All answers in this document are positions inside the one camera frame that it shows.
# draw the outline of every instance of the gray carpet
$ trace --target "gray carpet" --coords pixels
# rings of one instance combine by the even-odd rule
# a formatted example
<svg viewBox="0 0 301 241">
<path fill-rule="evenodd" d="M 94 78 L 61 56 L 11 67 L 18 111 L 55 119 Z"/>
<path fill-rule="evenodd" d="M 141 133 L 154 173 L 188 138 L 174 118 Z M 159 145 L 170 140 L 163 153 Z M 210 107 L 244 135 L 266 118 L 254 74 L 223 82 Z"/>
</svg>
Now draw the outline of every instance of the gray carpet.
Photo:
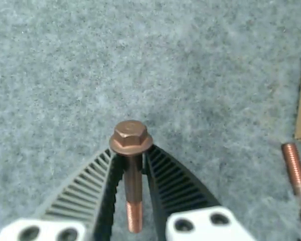
<svg viewBox="0 0 301 241">
<path fill-rule="evenodd" d="M 0 229 L 133 118 L 258 240 L 296 240 L 300 75 L 301 1 L 0 1 Z M 142 233 L 121 183 L 112 240 L 156 240 L 144 183 Z"/>
</svg>

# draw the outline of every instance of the bolt flange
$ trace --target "bolt flange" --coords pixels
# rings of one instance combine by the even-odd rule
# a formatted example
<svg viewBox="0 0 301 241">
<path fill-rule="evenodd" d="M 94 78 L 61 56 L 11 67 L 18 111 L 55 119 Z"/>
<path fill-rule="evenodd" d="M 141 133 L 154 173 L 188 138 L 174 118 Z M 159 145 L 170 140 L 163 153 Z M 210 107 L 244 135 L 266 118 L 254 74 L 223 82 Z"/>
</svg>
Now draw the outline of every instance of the bolt flange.
<svg viewBox="0 0 301 241">
<path fill-rule="evenodd" d="M 116 125 L 109 145 L 120 155 L 132 156 L 147 151 L 153 145 L 153 139 L 143 123 L 127 120 Z"/>
</svg>

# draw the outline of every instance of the hexagonal bolt head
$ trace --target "hexagonal bolt head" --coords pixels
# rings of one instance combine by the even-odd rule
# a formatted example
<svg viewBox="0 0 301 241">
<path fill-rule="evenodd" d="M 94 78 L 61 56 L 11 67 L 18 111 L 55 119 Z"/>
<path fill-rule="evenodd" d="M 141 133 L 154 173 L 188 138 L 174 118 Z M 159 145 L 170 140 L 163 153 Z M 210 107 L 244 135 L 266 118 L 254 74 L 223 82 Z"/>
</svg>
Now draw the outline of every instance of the hexagonal bolt head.
<svg viewBox="0 0 301 241">
<path fill-rule="evenodd" d="M 139 146 L 147 136 L 146 126 L 135 120 L 121 122 L 115 127 L 114 139 L 123 147 Z"/>
<path fill-rule="evenodd" d="M 127 120 L 116 125 L 109 144 L 119 154 L 133 155 L 146 151 L 153 144 L 153 139 L 143 123 Z"/>
</svg>

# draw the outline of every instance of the bolt thread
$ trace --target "bolt thread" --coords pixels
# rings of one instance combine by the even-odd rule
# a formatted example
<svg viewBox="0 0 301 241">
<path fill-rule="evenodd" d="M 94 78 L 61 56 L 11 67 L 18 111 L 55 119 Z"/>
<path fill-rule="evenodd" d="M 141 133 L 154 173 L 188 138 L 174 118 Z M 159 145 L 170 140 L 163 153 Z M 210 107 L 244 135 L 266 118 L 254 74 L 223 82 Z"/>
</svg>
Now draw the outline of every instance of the bolt thread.
<svg viewBox="0 0 301 241">
<path fill-rule="evenodd" d="M 133 233 L 139 233 L 142 230 L 142 204 L 126 203 L 128 230 Z"/>
<path fill-rule="evenodd" d="M 295 144 L 282 145 L 283 156 L 288 168 L 288 173 L 296 196 L 301 204 L 301 162 Z"/>
<path fill-rule="evenodd" d="M 292 185 L 301 185 L 301 162 L 295 144 L 283 144 L 282 151 Z"/>
</svg>

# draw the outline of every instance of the bolt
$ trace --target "bolt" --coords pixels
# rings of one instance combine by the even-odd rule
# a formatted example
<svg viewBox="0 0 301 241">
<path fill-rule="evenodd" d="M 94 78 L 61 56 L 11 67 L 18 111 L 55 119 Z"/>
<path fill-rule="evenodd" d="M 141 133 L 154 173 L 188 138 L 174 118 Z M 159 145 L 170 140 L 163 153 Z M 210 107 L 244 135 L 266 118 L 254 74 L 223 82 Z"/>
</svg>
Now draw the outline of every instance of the bolt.
<svg viewBox="0 0 301 241">
<path fill-rule="evenodd" d="M 124 157 L 124 183 L 128 230 L 142 230 L 142 154 L 153 145 L 146 126 L 136 120 L 127 120 L 116 125 L 109 140 L 110 148 Z"/>
<path fill-rule="evenodd" d="M 283 144 L 282 152 L 294 193 L 299 197 L 301 204 L 301 162 L 296 145 L 293 143 Z"/>
</svg>

